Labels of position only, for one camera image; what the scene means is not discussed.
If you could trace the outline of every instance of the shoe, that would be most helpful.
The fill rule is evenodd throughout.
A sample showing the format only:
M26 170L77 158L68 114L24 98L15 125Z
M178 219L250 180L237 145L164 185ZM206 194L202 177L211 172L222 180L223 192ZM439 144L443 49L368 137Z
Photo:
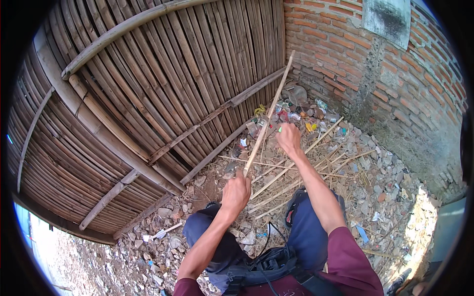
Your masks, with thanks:
M208 204L206 205L205 209L207 209L208 207L214 206L214 205L220 207L220 204L219 204L217 201L212 200L212 201L208 202Z

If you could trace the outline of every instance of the trash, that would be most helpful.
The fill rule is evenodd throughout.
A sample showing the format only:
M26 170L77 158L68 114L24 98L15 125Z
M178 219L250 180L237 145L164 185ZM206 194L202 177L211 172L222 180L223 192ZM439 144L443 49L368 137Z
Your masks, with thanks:
M158 216L160 216L161 219L169 218L171 216L171 213L172 213L172 210L165 207L161 207L158 209Z
M380 213L379 212L375 212L374 213L374 217L372 218L372 222L377 222L377 220L380 218Z
M318 105L318 107L321 107L324 110L326 110L328 108L328 105L325 102L321 101L321 100L317 100L316 104Z
M159 285L159 286L161 286L161 284L164 282L164 279L160 278L157 275L152 275L152 277L155 280L155 282L157 283L157 285Z
M255 232L253 230L250 231L240 242L242 244L254 244L256 242Z
M369 238L367 237L367 234L365 234L365 230L362 227L360 227L359 225L355 225L355 227L357 228L357 230L360 234L360 237L362 237L362 241L364 242L364 244L368 243Z

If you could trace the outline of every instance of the bamboo stick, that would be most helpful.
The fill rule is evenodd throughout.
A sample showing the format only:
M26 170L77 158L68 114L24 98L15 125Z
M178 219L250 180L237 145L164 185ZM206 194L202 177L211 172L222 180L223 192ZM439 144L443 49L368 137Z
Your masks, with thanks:
M310 147L308 147L308 149L305 150L304 154L308 154L308 152L314 148L314 146L316 146L327 134L329 134L330 131L332 131L338 124L339 122L341 122L341 120L343 119L344 117L341 117L335 124L333 124L332 127L330 127L325 133L324 135L319 138L317 141L315 141ZM292 162L290 164L290 168L293 167L294 165L294 162ZM250 197L250 200L254 199L255 197L257 197L260 193L262 193L265 189L267 189L270 185L272 185L275 181L278 180L278 178L280 178L281 176L283 176L286 172L288 171L288 169L284 169L282 172L280 172L278 175L276 175L275 178L273 178L269 183L267 183L265 186L263 186L259 191L257 191L256 193L254 193L251 197Z
M41 102L41 105L39 105L38 110L36 111L35 117L33 118L33 121L31 122L30 128L28 130L26 140L23 143L23 149L21 150L20 164L19 164L18 173L17 173L17 192L20 192L21 171L23 170L23 163L25 162L25 156L27 154L28 144L31 139L31 135L33 134L33 130L35 129L35 126L36 126L36 123L38 122L39 117L41 116L41 112L43 112L43 109L45 108L54 90L55 88L52 86L49 89L43 101Z
M127 187L130 183L135 181L136 178L140 176L140 172L133 169L130 173L128 173L125 177L123 177L120 182L118 182L106 195L104 195L100 201L95 205L95 207L87 214L84 220L79 225L80 230L86 229L87 225L97 216L101 210L103 210L109 202L116 197L120 192L122 192L125 187Z
M290 71L292 62L293 62L293 57L294 57L295 51L292 51L292 54L290 56L290 59L288 61L288 64L286 65L285 73L283 74L282 80L280 81L280 86L278 87L278 90L275 93L275 96L273 98L272 105L267 111L267 116L270 118L273 114L273 111L275 110L275 105L276 102L278 101L278 98L280 97L280 93L282 92L283 85L285 84L286 76L288 75L288 72ZM252 153L250 154L250 157L248 158L247 164L244 167L244 177L247 176L248 170L250 169L250 166L252 165L252 162L254 161L255 156L257 155L258 149L260 149L260 145L262 144L262 141L266 135L267 128L269 126L270 122L265 121L264 126L262 127L260 134L258 135L257 141L255 143L255 146L252 150Z
M169 190L170 192L179 195L180 190L184 191L185 187L175 187L168 180L159 175L156 171L149 168L138 156L130 153L130 150L97 119L97 117L84 105L77 93L72 89L72 86L58 79L60 77L59 66L54 59L50 49L46 44L44 28L41 28L35 38L35 48L38 59L50 80L61 98L63 98L65 105L74 113L77 114L78 119L94 134L99 140L123 161L136 168L140 173L147 178L153 180L156 184Z
M76 73L79 68L84 66L99 51L132 29L139 27L159 16L170 13L171 11L176 11L189 6L200 5L212 1L215 0L176 0L134 15L133 17L113 27L107 31L107 33L101 35L97 40L95 40L91 45L89 45L85 50L77 55L77 57L75 57L73 61L70 62L69 65L67 65L62 71L62 79L68 80L72 74Z

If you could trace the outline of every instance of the hand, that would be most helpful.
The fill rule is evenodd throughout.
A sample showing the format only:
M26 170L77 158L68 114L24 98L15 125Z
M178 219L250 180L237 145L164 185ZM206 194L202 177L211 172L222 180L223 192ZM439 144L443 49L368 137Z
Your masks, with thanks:
M237 219L247 205L250 192L250 178L244 178L242 170L238 170L235 178L231 178L222 191L222 206L219 211L225 213L229 224Z
M293 123L283 122L280 127L282 131L275 135L278 145L285 150L291 159L294 159L301 151L301 133Z

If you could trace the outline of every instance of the wooden stick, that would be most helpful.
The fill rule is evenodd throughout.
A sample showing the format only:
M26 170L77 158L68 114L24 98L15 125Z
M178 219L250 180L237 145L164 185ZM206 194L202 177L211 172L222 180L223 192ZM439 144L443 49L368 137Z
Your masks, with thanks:
M246 122L244 122L243 125L241 125L238 129L236 129L230 136L228 136L222 143L216 147L206 158L204 158L200 163L198 163L197 166L194 167L184 178L181 179L181 184L186 184L191 180L203 167L206 166L211 160L214 159L214 157L217 156L227 145L229 145L230 142L232 142L238 135L240 135L241 132L243 132L247 128L247 123L252 121L253 117Z
M55 88L52 86L49 91L46 93L45 98L43 101L41 101L41 105L39 105L38 110L36 111L35 117L33 118L33 121L31 122L30 128L28 130L27 137L25 139L25 142L23 143L23 149L21 149L21 156L20 156L20 164L18 166L18 176L17 176L17 192L20 192L20 185L21 185L21 172L23 171L23 163L25 162L25 156L27 154L27 149L28 149L28 143L31 139L31 135L33 134L33 130L35 129L36 123L38 122L38 119L41 115L41 112L43 112L43 109L45 108L46 104L49 101L49 98L53 94Z
M131 30L171 11L214 1L216 0L176 0L155 6L151 9L136 14L131 18L128 18L127 20L119 23L107 31L105 34L101 35L83 51L81 51L81 53L78 54L63 70L61 73L62 79L68 80L72 74L76 73L79 68L84 66L99 51L114 42L117 38L123 36L125 33L130 32Z
M154 211L156 211L158 208L166 205L166 203L173 197L172 194L169 192L165 193L159 200L157 200L155 203L153 203L151 206L145 209L145 211L141 212L136 216L132 221L128 222L120 228L117 232L114 233L113 238L114 240L118 239L122 233L129 232L135 225L140 223L143 219L147 218L150 216Z
M306 151L304 152L304 154L308 154L308 152L314 148L314 146L316 146L316 144L318 144L327 134L329 134L330 131L332 131L338 124L339 122L341 122L341 120L343 119L344 117L341 117L332 127L330 127L325 133L324 135L318 139L317 141L315 141L308 149L306 149ZM286 172L288 171L288 169L284 169L282 172L280 172L278 175L276 175L275 178L273 178L268 184L266 184L265 186L263 186L259 191L257 191L255 194L253 194L250 199L254 199L255 197L257 197L260 193L262 193L265 189L267 189L270 185L272 185L275 181L278 180L278 178L280 178L281 176L283 176L283 174L285 174Z
M400 257L400 256L393 256L393 255L390 255L390 254L387 254L387 253L372 251L372 250L369 250L369 249L362 249L362 252L367 253L367 254L377 255L377 256L388 257L388 258L392 258L392 259L400 259L400 260L403 259L403 257Z
M102 211L108 204L111 202L114 197L116 197L122 190L125 189L130 183L135 181L136 178L140 177L140 172L133 169L130 173L128 173L125 177L123 177L120 182L115 184L112 189L107 192L95 205L95 207L87 214L84 220L79 225L80 230L86 229L87 225Z
M275 93L275 97L273 98L272 105L270 106L270 109L268 109L267 115L269 118L272 116L273 111L275 110L276 102L278 101L278 98L280 97L280 93L282 92L283 85L285 84L286 76L288 75L288 72L290 71L294 55L295 55L295 51L293 50L292 54L290 55L290 59L288 60L288 65L286 65L285 73L283 74L282 80L280 82L280 86L278 87ZM248 158L247 164L244 167L244 177L247 176L248 170L250 169L250 166L252 165L252 162L254 161L254 158L257 155L258 149L260 148L260 145L262 144L262 141L266 135L266 131L269 124L270 122L266 120L264 123L264 126L262 127L262 130L260 131L260 134L258 135L254 149L252 150L252 153L250 154L250 157Z
M209 115L207 115L203 121L201 121L201 123L199 124L196 124L194 126L192 126L190 129L188 129L187 131L185 131L184 133L182 133L181 135L179 135L179 137L177 137L176 139L174 139L172 142L169 142L168 144L166 144L165 146L161 147L158 151L156 151L155 153L153 153L151 155L151 159L150 159L150 164L149 165L153 165L156 163L156 161L162 157L164 154L166 154L168 151L170 151L171 148L173 148L176 144L178 144L179 142L181 142L184 138L186 138L187 136L189 136L190 134L192 134L194 131L196 131L198 129L198 127L200 126L203 126L204 124L208 123L209 121L213 120L216 116L218 116L219 114L221 114L222 112L224 112L225 110L227 110L229 107L233 107L234 104L235 104L235 101L234 99L238 99L239 100L239 104L242 103L243 101L245 101L246 99L248 99L249 97L251 97L253 94L255 94L257 91L259 91L260 89L262 89L263 87L265 87L266 85L268 85L270 82L274 81L275 79L277 79L281 74L283 73L283 68L278 70L277 72L263 78L262 80L260 80L259 82L255 83L254 85L252 85L251 87L249 87L248 89L246 89L245 91L239 93L237 96L235 96L234 98L232 98L231 100L225 102L224 104L222 104L219 108L217 108L216 110L214 110L212 113L210 113Z

